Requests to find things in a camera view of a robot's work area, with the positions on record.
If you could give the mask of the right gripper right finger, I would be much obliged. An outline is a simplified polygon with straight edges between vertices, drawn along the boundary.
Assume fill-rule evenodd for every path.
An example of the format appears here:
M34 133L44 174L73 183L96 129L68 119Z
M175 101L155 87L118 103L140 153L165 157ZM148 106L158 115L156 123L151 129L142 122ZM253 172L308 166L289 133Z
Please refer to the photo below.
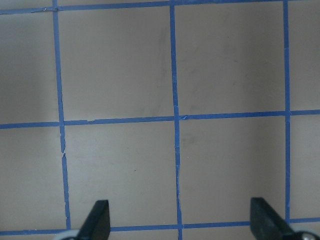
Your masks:
M294 230L262 197L250 199L250 231L256 240L318 240L307 230Z

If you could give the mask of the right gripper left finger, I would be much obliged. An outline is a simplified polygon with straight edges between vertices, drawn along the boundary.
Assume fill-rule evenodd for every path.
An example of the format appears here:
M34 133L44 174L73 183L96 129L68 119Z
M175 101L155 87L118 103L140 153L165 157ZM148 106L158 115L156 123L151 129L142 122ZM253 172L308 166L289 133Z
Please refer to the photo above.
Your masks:
M111 233L108 200L97 200L80 229L66 230L54 240L108 240Z

